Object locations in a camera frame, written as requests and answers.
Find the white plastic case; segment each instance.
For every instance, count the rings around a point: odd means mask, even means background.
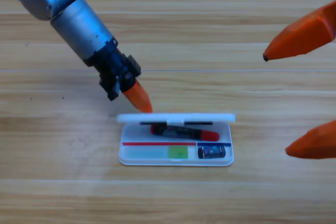
[[[234,114],[219,113],[143,113],[121,114],[119,123],[125,123],[121,135],[119,161],[124,165],[146,166],[228,166],[234,161],[230,123],[235,122]],[[165,122],[167,125],[183,126],[184,122],[212,122],[212,125],[186,125],[193,129],[202,129],[219,133],[217,142],[186,140],[157,136],[151,133],[150,125],[140,123]],[[220,145],[226,155],[221,158],[201,159],[198,148],[202,145]],[[178,151],[182,158],[177,158]]]

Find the metal cylinder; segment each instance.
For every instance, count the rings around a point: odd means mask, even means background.
[[[90,58],[113,38],[85,0],[76,0],[50,23],[82,60]]]

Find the wooden table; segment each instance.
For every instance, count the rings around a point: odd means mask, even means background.
[[[48,22],[0,0],[0,222],[335,223],[336,161],[285,147],[336,118],[336,45],[264,62],[332,0],[87,0],[143,69],[156,112],[235,112],[226,168],[126,167],[132,111]]]

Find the blue stripe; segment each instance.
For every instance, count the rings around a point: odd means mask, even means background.
[[[231,147],[231,143],[197,143],[197,146],[226,146]]]

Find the orange gripper tip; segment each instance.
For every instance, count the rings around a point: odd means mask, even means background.
[[[128,91],[123,92],[123,94],[128,98],[128,100],[143,113],[152,113],[152,104],[148,97],[147,92],[144,88],[135,81],[133,87],[131,87]]]
[[[308,159],[336,158],[336,121],[316,127],[286,148],[292,157]]]
[[[336,1],[287,26],[269,44],[265,61],[307,54],[336,37]]]

